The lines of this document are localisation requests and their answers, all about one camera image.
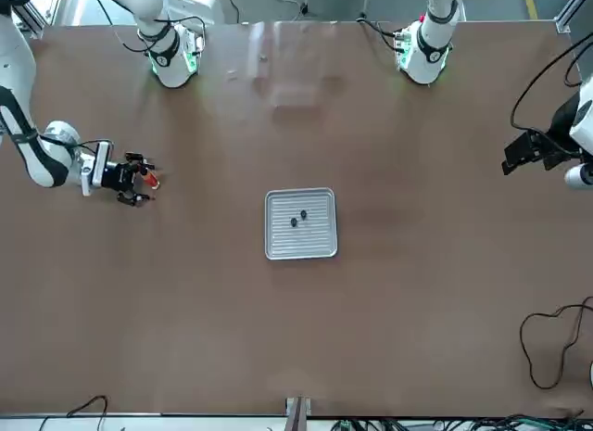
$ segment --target robotic arm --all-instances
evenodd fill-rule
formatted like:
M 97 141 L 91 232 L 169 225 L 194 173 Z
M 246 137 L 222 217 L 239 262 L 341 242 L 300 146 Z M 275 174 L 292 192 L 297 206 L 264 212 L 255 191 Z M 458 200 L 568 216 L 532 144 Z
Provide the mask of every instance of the robotic arm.
M 546 132 L 528 129 L 504 149 L 503 173 L 540 160 L 548 171 L 577 158 L 580 164 L 564 174 L 564 181 L 572 188 L 593 189 L 592 103 L 593 82 L 588 81 L 558 108 Z
M 428 0 L 423 20 L 396 32 L 398 68 L 417 83 L 434 82 L 445 67 L 459 18 L 458 0 Z
M 450 41 L 459 19 L 458 0 L 428 0 L 422 21 L 396 32 L 396 61 L 415 82 L 434 82 L 445 67 Z M 564 175 L 572 188 L 593 189 L 593 81 L 580 86 L 554 114 L 546 132 L 527 129 L 505 148 L 504 174 L 529 162 L 546 170 L 579 159 Z
M 134 189 L 140 173 L 158 186 L 150 170 L 154 167 L 141 155 L 128 154 L 123 163 L 109 161 L 111 143 L 99 142 L 97 150 L 83 151 L 81 138 L 66 122 L 51 122 L 44 134 L 32 120 L 30 101 L 35 78 L 35 60 L 23 35 L 14 25 L 10 8 L 29 0 L 0 0 L 0 142 L 6 134 L 22 156 L 27 173 L 40 186 L 58 187 L 80 183 L 89 196 L 93 188 L 118 192 L 118 200 L 128 205 L 149 199 Z

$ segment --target wire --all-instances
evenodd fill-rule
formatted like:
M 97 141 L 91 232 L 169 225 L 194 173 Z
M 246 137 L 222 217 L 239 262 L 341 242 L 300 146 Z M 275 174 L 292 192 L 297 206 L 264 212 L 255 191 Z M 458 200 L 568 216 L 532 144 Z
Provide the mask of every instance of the wire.
M 99 422 L 96 424 L 96 431 L 101 431 L 101 424 L 107 417 L 107 408 L 109 406 L 109 401 L 107 399 L 107 396 L 94 396 L 92 399 L 90 399 L 83 405 L 79 406 L 78 408 L 74 408 L 72 411 L 67 412 L 66 418 L 67 419 L 72 418 L 75 414 L 78 414 L 79 412 L 86 410 L 89 406 L 92 406 L 94 403 L 98 402 L 99 400 L 103 401 L 103 411 L 101 412 L 101 415 L 99 416 Z M 43 431 L 45 424 L 47 423 L 47 421 L 49 421 L 49 419 L 56 419 L 56 418 L 57 417 L 52 417 L 52 416 L 45 417 L 43 419 L 43 421 L 41 422 L 41 425 L 39 426 L 39 431 Z
M 51 419 L 51 417 L 47 416 L 44 418 L 44 420 L 41 422 L 41 425 L 39 426 L 39 431 L 44 431 L 45 428 L 45 424 L 47 423 L 47 421 Z
M 364 19 L 364 18 L 359 18 L 356 19 L 357 23 L 364 23 L 365 25 L 368 25 L 373 31 L 377 32 L 380 36 L 381 39 L 383 40 L 383 42 L 387 45 L 387 47 L 396 52 L 396 53 L 403 53 L 404 50 L 401 48 L 396 48 L 393 45 L 391 45 L 389 43 L 389 41 L 385 38 L 385 37 L 391 37 L 392 39 L 396 37 L 396 32 L 400 32 L 401 28 L 398 30 L 395 30 L 393 32 L 388 32 L 385 31 L 383 28 L 381 28 L 381 24 L 377 21 L 375 23 L 371 22 L 370 20 Z
M 374 431 L 379 431 L 379 428 L 377 428 L 377 426 L 370 420 L 363 420 L 362 422 L 364 422 L 367 425 L 367 429 L 369 429 L 370 426 L 372 429 L 374 429 Z
M 120 5 L 121 7 L 123 7 L 125 10 L 130 11 L 130 9 L 128 9 L 126 6 L 122 5 L 120 2 L 118 2 L 117 0 L 113 0 L 116 4 Z M 96 0 L 97 4 L 99 4 L 99 7 L 101 8 L 101 10 L 103 11 L 103 14 L 105 14 L 105 17 L 107 18 L 107 21 L 109 22 L 109 26 L 111 27 L 111 29 L 113 30 L 113 33 L 115 34 L 115 36 L 118 38 L 118 40 L 120 41 L 120 43 L 123 45 L 124 48 L 126 48 L 128 51 L 132 51 L 133 53 L 145 53 L 147 51 L 150 51 L 152 48 L 154 48 L 155 44 L 157 44 L 158 41 L 153 42 L 150 46 L 148 46 L 148 44 L 146 43 L 146 41 L 140 37 L 140 31 L 137 31 L 137 35 L 138 38 L 140 40 L 142 40 L 145 43 L 145 47 L 142 49 L 136 49 L 136 48 L 132 48 L 130 46 L 128 46 L 127 44 L 125 44 L 125 42 L 123 42 L 120 38 L 120 35 L 118 34 L 117 31 L 115 31 L 114 25 L 113 25 L 113 20 L 111 20 L 111 17 L 109 16 L 109 13 L 107 12 L 107 10 L 105 9 L 105 6 L 103 5 L 103 3 L 101 2 L 101 0 Z
M 128 7 L 124 6 L 118 0 L 112 0 L 112 1 L 116 5 L 121 6 L 122 8 L 124 8 L 126 11 L 131 12 Z M 145 47 L 144 48 L 137 49 L 137 48 L 132 48 L 132 47 L 128 46 L 125 42 L 123 42 L 121 40 L 120 35 L 113 28 L 114 27 L 113 20 L 111 20 L 111 17 L 107 13 L 107 10 L 105 9 L 105 6 L 101 2 L 101 0 L 96 0 L 96 2 L 101 7 L 101 10 L 103 11 L 103 14 L 105 14 L 105 17 L 107 18 L 107 21 L 109 22 L 109 26 L 111 26 L 111 28 L 113 29 L 113 32 L 115 33 L 115 36 L 118 38 L 118 40 L 123 45 L 123 47 L 126 48 L 128 51 L 132 51 L 133 53 L 147 53 L 152 48 L 154 48 L 155 45 L 160 41 L 160 39 L 159 40 L 155 40 L 151 45 L 148 45 L 146 43 L 146 40 L 140 35 L 140 30 L 136 30 L 136 35 L 145 44 Z M 198 19 L 200 21 L 200 23 L 202 24 L 202 34 L 204 36 L 204 45 L 206 45 L 206 22 L 202 18 L 200 18 L 199 16 L 184 17 L 183 19 L 154 19 L 153 21 L 155 21 L 156 23 L 180 23 L 182 21 L 186 21 L 186 20 L 189 20 L 189 19 Z
M 83 410 L 86 410 L 89 406 L 93 405 L 93 403 L 95 403 L 99 400 L 103 401 L 103 411 L 101 412 L 101 416 L 99 417 L 99 422 L 96 424 L 96 431 L 101 431 L 101 424 L 103 423 L 103 421 L 105 420 L 105 417 L 107 416 L 107 408 L 109 406 L 109 401 L 107 400 L 106 396 L 94 396 L 92 399 L 90 399 L 89 401 L 84 403 L 82 406 L 79 406 L 78 408 L 75 408 L 72 411 L 70 411 L 68 414 L 66 414 L 66 417 L 70 418 L 74 414 L 77 414 Z
M 517 99 L 517 101 L 515 102 L 514 106 L 512 107 L 511 110 L 511 127 L 512 128 L 516 128 L 517 130 L 523 130 L 523 131 L 533 131 L 537 134 L 539 134 L 541 137 L 543 137 L 544 139 L 546 139 L 548 142 L 550 142 L 555 148 L 557 148 L 558 150 L 560 150 L 562 153 L 564 153 L 565 155 L 570 156 L 571 158 L 579 158 L 580 155 L 578 153 L 578 151 L 569 151 L 566 148 L 560 146 L 557 142 L 555 142 L 553 139 L 551 139 L 546 133 L 543 133 L 541 130 L 538 130 L 537 128 L 533 128 L 533 127 L 523 127 L 522 125 L 519 125 L 516 121 L 515 121 L 515 115 L 517 112 L 517 108 L 519 107 L 519 105 L 521 104 L 521 102 L 523 102 L 523 99 L 525 98 L 525 96 L 527 95 L 527 93 L 529 93 L 529 91 L 531 90 L 531 88 L 536 84 L 536 82 L 550 69 L 552 68 L 556 63 L 558 63 L 562 58 L 564 58 L 567 54 L 569 54 L 570 52 L 572 52 L 573 50 L 575 50 L 578 46 L 580 46 L 581 44 L 583 44 L 584 42 L 586 42 L 588 39 L 590 39 L 591 37 L 593 37 L 593 32 L 590 32 L 588 35 L 586 35 L 585 37 L 583 37 L 582 39 L 580 39 L 579 41 L 575 42 L 574 44 L 570 45 L 568 48 L 566 48 L 564 51 L 562 51 L 561 53 L 559 53 L 555 58 L 553 58 L 548 65 L 546 65 L 538 74 L 536 74 L 536 77 L 534 77 L 531 82 L 529 84 L 527 84 L 527 87 L 525 88 L 525 90 L 521 93 L 521 95 L 519 96 L 519 98 Z
M 387 37 L 392 37 L 393 38 L 393 37 L 395 37 L 394 32 L 401 31 L 401 29 L 396 30 L 396 31 L 393 31 L 393 32 L 384 31 L 379 26 L 377 26 L 376 24 L 374 24 L 373 22 L 371 22 L 370 20 L 365 19 L 365 18 L 362 18 L 362 17 L 356 19 L 355 21 L 357 23 L 364 23 L 365 25 L 369 25 L 374 31 L 377 31 L 377 32 L 381 33 L 382 35 L 386 35 Z
M 233 0 L 229 0 L 229 1 L 231 2 L 231 6 L 234 8 L 234 12 L 236 12 L 236 14 L 237 14 L 237 23 L 239 23 L 239 21 L 241 21 L 239 19 L 239 16 L 241 14 L 240 11 L 239 11 L 239 8 L 237 7 L 237 5 L 234 3 Z
M 292 3 L 294 5 L 298 6 L 298 13 L 292 18 L 292 21 L 295 21 L 296 19 L 298 19 L 300 17 L 300 13 L 302 12 L 300 3 L 298 3 L 297 0 L 275 0 L 276 2 L 280 2 L 280 3 Z
M 523 322 L 521 323 L 521 327 L 519 328 L 519 340 L 521 341 L 521 348 L 522 348 L 523 353 L 527 359 L 527 363 L 529 364 L 529 377 L 531 378 L 532 383 L 539 389 L 543 389 L 543 390 L 553 389 L 562 380 L 562 376 L 564 374 L 564 363 L 565 363 L 565 359 L 566 359 L 566 352 L 578 341 L 578 338 L 580 337 L 581 324 L 583 322 L 583 314 L 585 313 L 585 311 L 593 311 L 593 308 L 587 305 L 588 301 L 592 298 L 593 297 L 585 298 L 581 304 L 569 304 L 566 306 L 562 306 L 561 308 L 557 309 L 553 313 L 542 313 L 542 312 L 530 313 L 529 315 L 527 315 L 524 318 Z M 527 351 L 527 348 L 524 343 L 524 326 L 530 319 L 532 319 L 534 317 L 558 318 L 564 311 L 567 311 L 570 309 L 579 309 L 578 314 L 576 315 L 574 330 L 572 332 L 572 338 L 570 338 L 566 342 L 566 344 L 562 347 L 562 351 L 560 354 L 560 364 L 558 367 L 558 372 L 556 374 L 556 378 L 550 385 L 541 385 L 539 382 L 537 382 L 537 380 L 534 377 L 534 364 L 531 361 L 531 357 L 529 356 L 529 352 Z
M 113 153 L 113 150 L 115 148 L 115 144 L 110 139 L 94 139 L 92 141 L 85 141 L 85 142 L 81 142 L 79 144 L 68 144 L 66 142 L 60 141 L 59 139 L 54 139 L 53 137 L 47 137 L 42 134 L 39 135 L 39 138 L 50 143 L 50 144 L 54 144 L 56 146 L 63 146 L 67 149 L 72 149 L 72 148 L 77 148 L 77 147 L 84 148 L 85 150 L 88 150 L 95 155 L 97 154 L 96 150 L 93 150 L 91 147 L 89 147 L 89 144 L 98 144 L 99 142 L 109 143 L 109 146 L 111 147 L 109 149 L 109 155 L 111 155 Z
M 568 79 L 568 75 L 571 73 L 571 70 L 574 68 L 574 65 L 576 65 L 576 62 L 578 62 L 578 59 L 581 58 L 582 55 L 585 54 L 585 52 L 591 47 L 593 46 L 593 42 L 589 42 L 588 44 L 585 45 L 585 47 L 581 50 L 580 53 L 578 53 L 576 56 L 574 56 L 574 59 L 571 60 L 571 63 L 568 65 L 568 68 L 566 69 L 566 72 L 564 73 L 564 84 L 570 88 L 574 88 L 576 86 L 581 86 L 583 84 L 583 81 L 579 81 L 579 82 L 570 82 Z
M 395 46 L 391 45 L 387 39 L 385 39 L 385 34 L 383 31 L 383 28 L 381 28 L 381 23 L 379 23 L 377 21 L 377 28 L 379 29 L 379 35 L 381 36 L 381 38 L 383 39 L 383 42 L 389 47 L 389 49 L 391 49 L 392 51 L 396 52 L 396 53 L 403 53 L 404 50 L 401 48 L 396 48 Z

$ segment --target gray floor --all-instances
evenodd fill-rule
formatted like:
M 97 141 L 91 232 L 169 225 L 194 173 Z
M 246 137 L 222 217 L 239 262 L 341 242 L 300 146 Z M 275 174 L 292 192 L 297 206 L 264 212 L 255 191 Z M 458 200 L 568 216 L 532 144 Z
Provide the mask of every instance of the gray floor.
M 228 22 L 234 21 L 229 0 L 221 0 Z M 292 19 L 298 8 L 272 0 L 234 0 L 242 21 Z M 528 19 L 524 0 L 464 0 L 468 19 Z M 309 0 L 307 19 L 353 20 L 359 16 L 363 0 Z M 369 0 L 368 17 L 385 21 L 409 21 L 424 12 L 426 0 Z

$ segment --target metal bracket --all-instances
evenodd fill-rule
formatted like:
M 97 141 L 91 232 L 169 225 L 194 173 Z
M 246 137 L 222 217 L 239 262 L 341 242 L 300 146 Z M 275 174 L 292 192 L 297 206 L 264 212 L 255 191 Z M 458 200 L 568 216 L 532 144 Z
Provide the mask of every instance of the metal bracket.
M 562 10 L 556 17 L 554 17 L 556 31 L 558 31 L 558 34 L 566 34 L 571 31 L 568 23 L 574 17 L 574 14 L 576 14 L 576 12 L 585 3 L 585 1 L 586 0 L 568 0 L 568 2 L 566 2 L 566 5 L 564 5 Z
M 307 431 L 307 416 L 311 414 L 311 399 L 291 397 L 286 399 L 286 426 L 284 431 Z

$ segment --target metal frame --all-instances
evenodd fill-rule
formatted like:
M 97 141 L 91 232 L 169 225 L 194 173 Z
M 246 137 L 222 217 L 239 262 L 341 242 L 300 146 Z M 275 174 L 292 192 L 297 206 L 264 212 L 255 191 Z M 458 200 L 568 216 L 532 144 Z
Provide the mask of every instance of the metal frame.
M 12 10 L 19 16 L 20 21 L 26 27 L 24 29 L 31 37 L 41 39 L 47 22 L 37 8 L 32 3 L 26 3 L 23 6 L 13 6 Z
M 558 33 L 565 34 L 571 31 L 568 24 L 585 1 L 586 0 L 568 0 L 558 15 L 554 17 Z

